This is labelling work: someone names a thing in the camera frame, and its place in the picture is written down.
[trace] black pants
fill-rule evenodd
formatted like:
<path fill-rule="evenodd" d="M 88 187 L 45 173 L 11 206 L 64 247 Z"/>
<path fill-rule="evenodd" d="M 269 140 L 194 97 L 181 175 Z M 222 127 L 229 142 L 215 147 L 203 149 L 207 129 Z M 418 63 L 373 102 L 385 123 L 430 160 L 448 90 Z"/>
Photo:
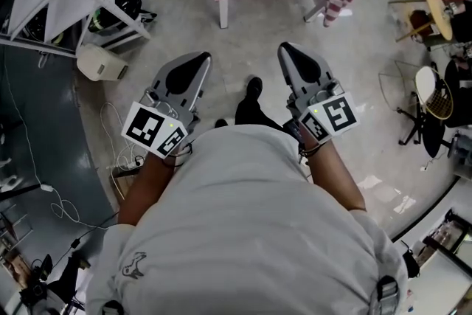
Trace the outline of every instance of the black pants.
<path fill-rule="evenodd" d="M 245 97 L 239 103 L 235 116 L 236 125 L 265 125 L 278 131 L 286 132 L 282 126 L 275 121 L 268 118 L 263 111 L 260 110 L 260 105 L 257 100 Z"/>
<path fill-rule="evenodd" d="M 72 255 L 69 257 L 67 266 L 62 272 L 60 279 L 47 286 L 47 288 L 61 298 L 64 303 L 70 303 L 72 298 L 74 298 L 79 268 L 80 258 Z"/>

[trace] black shoe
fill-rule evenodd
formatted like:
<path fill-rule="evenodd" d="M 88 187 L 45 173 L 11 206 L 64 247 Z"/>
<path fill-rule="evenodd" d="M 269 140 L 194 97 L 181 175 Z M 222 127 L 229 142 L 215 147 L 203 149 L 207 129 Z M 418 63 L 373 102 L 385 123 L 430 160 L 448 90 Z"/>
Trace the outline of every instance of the black shoe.
<path fill-rule="evenodd" d="M 246 97 L 257 100 L 263 91 L 263 81 L 260 77 L 253 77 L 246 88 Z"/>
<path fill-rule="evenodd" d="M 223 120 L 222 118 L 220 118 L 219 120 L 215 122 L 215 129 L 222 128 L 223 126 L 228 126 L 228 123 L 226 122 L 226 120 Z"/>

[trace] white table leg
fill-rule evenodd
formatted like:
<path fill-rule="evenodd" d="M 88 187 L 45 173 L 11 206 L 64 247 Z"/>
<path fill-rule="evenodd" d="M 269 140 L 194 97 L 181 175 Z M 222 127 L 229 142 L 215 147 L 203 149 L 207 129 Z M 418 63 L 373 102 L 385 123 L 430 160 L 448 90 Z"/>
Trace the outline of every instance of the white table leg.
<path fill-rule="evenodd" d="M 220 28 L 226 29 L 228 27 L 228 0 L 219 0 L 220 4 Z"/>
<path fill-rule="evenodd" d="M 327 0 L 314 0 L 314 2 L 315 7 L 313 7 L 313 9 L 309 13 L 307 13 L 303 18 L 305 20 L 305 23 L 312 22 L 320 12 L 326 9 Z"/>

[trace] white t-shirt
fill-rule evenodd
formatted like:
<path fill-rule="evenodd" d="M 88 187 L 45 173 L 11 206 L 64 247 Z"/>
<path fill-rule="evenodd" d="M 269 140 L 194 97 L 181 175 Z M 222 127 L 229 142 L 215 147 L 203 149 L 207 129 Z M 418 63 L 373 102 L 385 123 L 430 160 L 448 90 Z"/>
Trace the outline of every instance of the white t-shirt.
<path fill-rule="evenodd" d="M 367 314 L 384 274 L 406 293 L 392 242 L 309 183 L 290 136 L 260 125 L 197 138 L 136 227 L 111 227 L 87 290 L 128 314 Z"/>

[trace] concrete floor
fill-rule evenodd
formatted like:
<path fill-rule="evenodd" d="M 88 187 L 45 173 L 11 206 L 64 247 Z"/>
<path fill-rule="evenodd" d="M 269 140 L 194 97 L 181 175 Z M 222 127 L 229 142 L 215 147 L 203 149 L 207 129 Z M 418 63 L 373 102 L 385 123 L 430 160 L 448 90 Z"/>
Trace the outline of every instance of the concrete floor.
<path fill-rule="evenodd" d="M 290 117 L 285 109 L 289 88 L 277 61 L 277 47 L 283 41 L 309 46 L 327 60 L 344 89 L 353 94 L 361 126 L 336 138 L 336 147 L 361 188 L 369 212 L 394 235 L 434 202 L 452 174 L 446 156 L 423 171 L 429 160 L 424 147 L 398 145 L 412 125 L 389 108 L 378 74 L 397 75 L 395 59 L 419 66 L 431 58 L 411 40 L 395 43 L 399 31 L 387 2 L 354 0 L 353 16 L 338 18 L 324 28 L 320 18 L 310 24 L 302 19 L 313 6 L 311 0 L 230 0 L 229 28 L 221 30 L 214 0 L 149 0 L 159 15 L 153 38 L 127 55 L 128 73 L 118 83 L 106 83 L 105 96 L 124 118 L 161 65 L 184 53 L 206 50 L 214 66 L 199 103 L 202 123 L 197 134 L 221 117 L 231 123 L 251 74 L 263 79 L 260 103 L 264 112 L 284 123 Z M 441 49 L 433 55 L 444 72 L 447 56 Z M 411 67 L 403 69 L 405 76 L 415 73 Z M 408 105 L 400 79 L 382 77 L 382 83 L 391 107 Z M 118 137 L 117 144 L 119 149 L 125 146 Z"/>

